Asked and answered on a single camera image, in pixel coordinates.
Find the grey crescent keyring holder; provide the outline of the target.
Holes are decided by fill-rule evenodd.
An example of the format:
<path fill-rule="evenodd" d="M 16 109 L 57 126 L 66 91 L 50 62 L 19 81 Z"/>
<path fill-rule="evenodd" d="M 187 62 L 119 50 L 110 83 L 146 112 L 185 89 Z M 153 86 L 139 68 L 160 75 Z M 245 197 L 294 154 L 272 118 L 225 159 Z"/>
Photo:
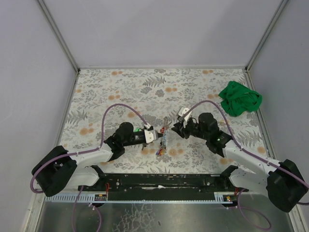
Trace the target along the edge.
<path fill-rule="evenodd" d="M 157 155 L 161 156 L 165 153 L 166 150 L 166 143 L 167 143 L 167 133 L 169 129 L 169 118 L 166 116 L 164 117 L 164 126 L 161 128 L 160 133 L 163 134 L 160 142 L 160 149 L 157 152 Z"/>

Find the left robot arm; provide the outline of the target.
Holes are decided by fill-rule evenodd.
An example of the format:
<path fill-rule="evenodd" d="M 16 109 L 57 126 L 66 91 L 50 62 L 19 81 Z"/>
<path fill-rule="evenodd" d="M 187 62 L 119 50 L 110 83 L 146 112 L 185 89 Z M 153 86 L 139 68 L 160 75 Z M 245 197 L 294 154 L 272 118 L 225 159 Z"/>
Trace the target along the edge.
<path fill-rule="evenodd" d="M 121 123 L 101 147 L 73 153 L 61 145 L 54 147 L 31 171 L 31 183 L 37 182 L 47 197 L 65 189 L 92 186 L 99 180 L 94 168 L 96 165 L 118 159 L 125 153 L 127 146 L 148 145 L 161 137 L 163 134 L 152 126 L 134 131 L 131 123 Z"/>

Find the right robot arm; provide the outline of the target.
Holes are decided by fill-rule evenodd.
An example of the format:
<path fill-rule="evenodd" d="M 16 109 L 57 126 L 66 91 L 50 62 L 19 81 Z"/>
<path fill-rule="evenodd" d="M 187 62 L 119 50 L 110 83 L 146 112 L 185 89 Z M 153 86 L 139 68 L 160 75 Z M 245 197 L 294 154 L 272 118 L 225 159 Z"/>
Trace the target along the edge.
<path fill-rule="evenodd" d="M 190 116 L 188 108 L 181 108 L 178 122 L 172 130 L 184 139 L 194 136 L 206 141 L 208 149 L 223 158 L 246 167 L 228 167 L 224 174 L 233 186 L 248 189 L 268 199 L 281 211 L 290 212 L 308 192 L 299 169 L 292 161 L 281 162 L 245 151 L 231 135 L 219 129 L 211 113 L 202 113 L 198 120 Z"/>

